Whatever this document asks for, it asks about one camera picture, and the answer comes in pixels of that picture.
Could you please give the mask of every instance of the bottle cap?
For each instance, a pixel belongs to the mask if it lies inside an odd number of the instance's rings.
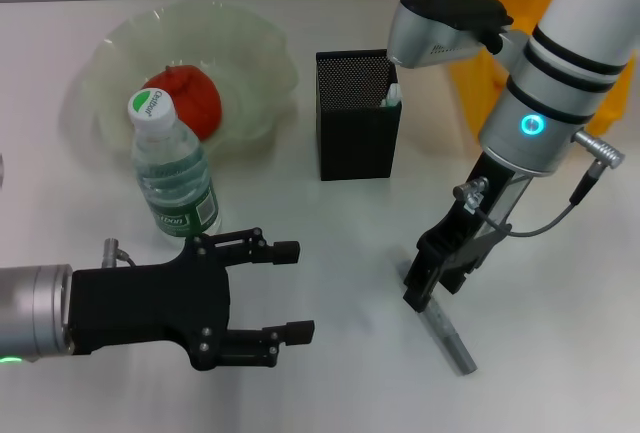
[[[136,131],[153,135],[168,132],[177,115],[169,93],[159,88],[145,88],[129,100],[129,118]]]

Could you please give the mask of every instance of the bottle label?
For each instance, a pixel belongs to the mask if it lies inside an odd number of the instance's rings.
[[[218,201],[211,182],[204,193],[187,205],[167,207],[149,203],[149,208],[158,228],[180,238],[202,233],[218,218]]]

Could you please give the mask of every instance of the pen holder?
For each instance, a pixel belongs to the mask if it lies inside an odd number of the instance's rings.
[[[386,50],[316,54],[320,179],[389,178],[402,103],[380,106],[398,82]]]

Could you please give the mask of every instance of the bowl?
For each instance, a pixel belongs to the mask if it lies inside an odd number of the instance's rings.
[[[216,85],[222,122],[202,145],[208,154],[268,135],[298,82],[286,36],[244,8],[186,0],[134,16],[96,48],[81,78],[84,108],[110,150],[128,152],[129,98],[166,66],[193,65]]]

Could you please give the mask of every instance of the tabletop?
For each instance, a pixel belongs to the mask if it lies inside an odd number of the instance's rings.
[[[175,256],[132,177],[95,141],[93,119],[69,108],[104,36],[170,1],[0,5],[0,267],[97,267],[107,237],[139,264]],[[384,48],[398,0],[225,1],[282,28],[300,73],[295,111],[273,145],[213,160],[223,231],[259,226],[270,242],[302,245],[297,265],[230,269],[230,327],[312,319],[313,343],[283,348],[275,369],[199,373],[169,343],[2,365],[0,429],[637,431],[640,82],[607,136],[625,164],[554,230],[497,246],[457,295],[437,288],[479,366],[461,377],[398,280],[479,154],[446,68],[399,71],[405,101],[390,179],[323,183],[315,53]],[[534,180],[515,229],[555,217],[590,161],[576,149],[556,175]]]

